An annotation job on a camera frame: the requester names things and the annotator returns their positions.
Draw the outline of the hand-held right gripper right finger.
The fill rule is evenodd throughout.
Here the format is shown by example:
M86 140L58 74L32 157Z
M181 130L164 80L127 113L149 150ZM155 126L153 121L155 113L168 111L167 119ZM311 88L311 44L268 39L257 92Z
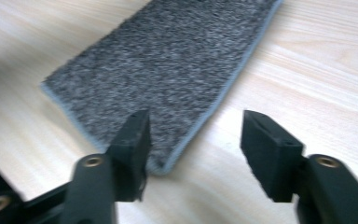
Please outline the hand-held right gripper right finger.
M243 111L241 151L262 189L275 203L290 203L304 145L269 116Z

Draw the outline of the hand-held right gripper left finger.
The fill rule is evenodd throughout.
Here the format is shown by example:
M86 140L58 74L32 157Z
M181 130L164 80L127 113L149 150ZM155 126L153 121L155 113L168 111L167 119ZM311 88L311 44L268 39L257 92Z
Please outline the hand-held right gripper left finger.
M142 200L151 147L149 111L137 111L127 118L106 151L114 170L116 202Z

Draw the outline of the grey carpet mat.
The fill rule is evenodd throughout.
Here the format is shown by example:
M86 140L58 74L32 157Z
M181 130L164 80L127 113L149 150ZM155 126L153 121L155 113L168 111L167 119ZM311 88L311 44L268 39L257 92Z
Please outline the grey carpet mat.
M41 84L107 150L126 118L150 113L146 165L166 175L224 100L282 0L150 0Z

